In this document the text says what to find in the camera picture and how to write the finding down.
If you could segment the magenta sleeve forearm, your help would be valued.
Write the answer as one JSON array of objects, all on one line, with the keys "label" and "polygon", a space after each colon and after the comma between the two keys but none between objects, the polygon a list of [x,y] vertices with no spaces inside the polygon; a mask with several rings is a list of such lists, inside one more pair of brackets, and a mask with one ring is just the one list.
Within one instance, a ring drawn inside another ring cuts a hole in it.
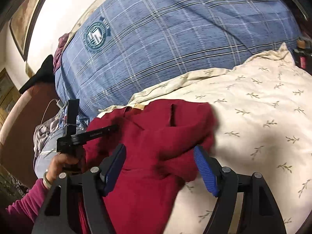
[{"label": "magenta sleeve forearm", "polygon": [[9,223],[17,220],[21,221],[23,226],[32,228],[48,191],[43,179],[38,179],[22,199],[15,201],[1,212],[2,216],[9,220]]}]

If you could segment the person's left hand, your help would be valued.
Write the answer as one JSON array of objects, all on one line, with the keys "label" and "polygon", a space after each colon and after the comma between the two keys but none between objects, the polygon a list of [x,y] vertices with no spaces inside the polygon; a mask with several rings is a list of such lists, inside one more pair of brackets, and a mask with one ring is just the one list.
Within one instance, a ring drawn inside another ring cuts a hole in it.
[{"label": "person's left hand", "polygon": [[55,155],[48,167],[48,171],[46,173],[46,179],[52,184],[58,175],[63,171],[66,166],[70,165],[78,165],[80,170],[85,170],[85,155],[76,158],[69,154],[58,153]]}]

